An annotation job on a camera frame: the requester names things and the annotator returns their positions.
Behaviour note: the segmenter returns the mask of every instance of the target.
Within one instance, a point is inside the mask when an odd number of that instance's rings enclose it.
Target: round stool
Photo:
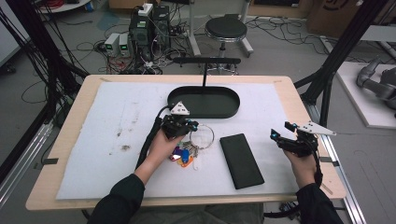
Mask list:
[[[205,33],[207,36],[221,42],[219,48],[219,57],[224,58],[225,43],[226,42],[239,42],[247,35],[248,28],[244,23],[234,17],[218,17],[211,19],[206,23]],[[226,69],[222,64],[218,64],[216,68],[209,70],[224,70],[236,73],[236,70]]]

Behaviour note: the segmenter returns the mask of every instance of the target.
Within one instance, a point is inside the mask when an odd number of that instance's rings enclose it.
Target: gray robotic arm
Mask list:
[[[358,74],[356,84],[372,91],[376,97],[385,101],[388,107],[396,109],[396,67],[385,70],[379,83],[370,79],[380,62],[379,58],[375,58],[367,66],[363,67]]]

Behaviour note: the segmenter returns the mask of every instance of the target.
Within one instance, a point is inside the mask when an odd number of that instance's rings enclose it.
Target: key ring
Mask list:
[[[194,144],[194,143],[192,142],[191,136],[192,136],[192,133],[193,133],[193,132],[190,132],[190,143],[191,143],[191,145],[192,145],[193,147],[196,147],[197,149],[206,149],[206,148],[209,148],[210,146],[212,146],[213,142],[215,141],[215,133],[213,132],[213,129],[211,129],[209,126],[207,126],[207,125],[205,125],[205,124],[199,124],[199,125],[198,125],[198,131],[200,130],[200,127],[206,127],[207,129],[210,130],[210,132],[212,132],[212,141],[210,141],[210,143],[209,143],[207,146],[205,146],[205,147],[199,147],[198,145],[196,145],[196,144]]]

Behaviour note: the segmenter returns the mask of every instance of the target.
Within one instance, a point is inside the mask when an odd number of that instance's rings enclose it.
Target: dark stain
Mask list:
[[[128,150],[129,148],[131,148],[131,146],[124,145],[124,146],[122,146],[121,149],[122,149],[123,151],[126,151],[126,150]]]

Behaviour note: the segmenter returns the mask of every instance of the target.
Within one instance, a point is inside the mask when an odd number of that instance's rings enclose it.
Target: wooden table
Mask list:
[[[163,83],[202,83],[202,76],[96,76],[85,79],[77,99],[62,127],[58,138],[49,154],[49,158],[59,158],[56,164],[45,165],[32,189],[26,207],[29,210],[51,209],[83,209],[93,208],[98,200],[56,200],[61,186],[68,157],[76,143],[82,124],[95,99],[97,90],[102,82],[163,82]],[[279,99],[290,122],[307,123],[310,118],[300,99],[297,90],[289,77],[268,76],[209,76],[207,83],[273,83]],[[324,146],[319,143],[321,157],[328,157]],[[346,196],[345,189],[331,162],[321,164],[324,174],[321,189],[330,199],[342,199]],[[211,203],[252,203],[252,202],[280,202],[296,201],[293,194],[284,195],[238,195],[230,197],[183,197],[144,199],[142,206],[182,205],[182,204],[211,204]]]

